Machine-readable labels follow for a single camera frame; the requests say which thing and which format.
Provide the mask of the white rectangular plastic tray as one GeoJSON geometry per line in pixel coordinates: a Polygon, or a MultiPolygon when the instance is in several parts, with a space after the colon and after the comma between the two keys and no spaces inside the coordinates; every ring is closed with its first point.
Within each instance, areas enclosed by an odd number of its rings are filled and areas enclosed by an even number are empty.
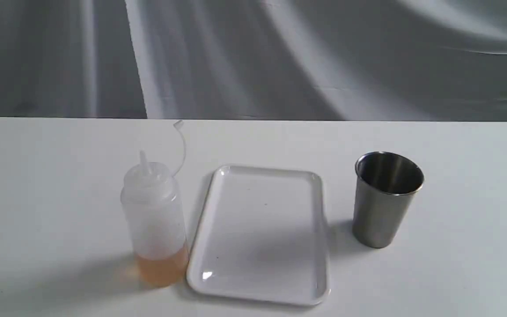
{"type": "Polygon", "coordinates": [[[323,183],[311,171],[213,172],[187,267],[193,291],[310,307],[330,293],[323,183]]]}

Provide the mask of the clear squeeze bottle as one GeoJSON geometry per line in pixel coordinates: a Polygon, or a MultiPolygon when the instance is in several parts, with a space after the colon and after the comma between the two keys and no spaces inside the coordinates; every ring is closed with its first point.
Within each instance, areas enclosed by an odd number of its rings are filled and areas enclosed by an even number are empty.
{"type": "Polygon", "coordinates": [[[144,151],[125,173],[120,201],[144,283],[155,288],[184,279],[189,246],[176,172],[151,162],[144,151]]]}

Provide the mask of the stainless steel cup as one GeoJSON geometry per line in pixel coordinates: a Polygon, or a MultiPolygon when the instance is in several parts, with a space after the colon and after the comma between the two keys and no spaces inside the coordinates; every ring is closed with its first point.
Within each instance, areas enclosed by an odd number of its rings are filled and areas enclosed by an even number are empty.
{"type": "Polygon", "coordinates": [[[369,152],[354,165],[356,192],[352,233],[363,245],[390,245],[424,184],[424,173],[410,159],[392,152],[369,152]]]}

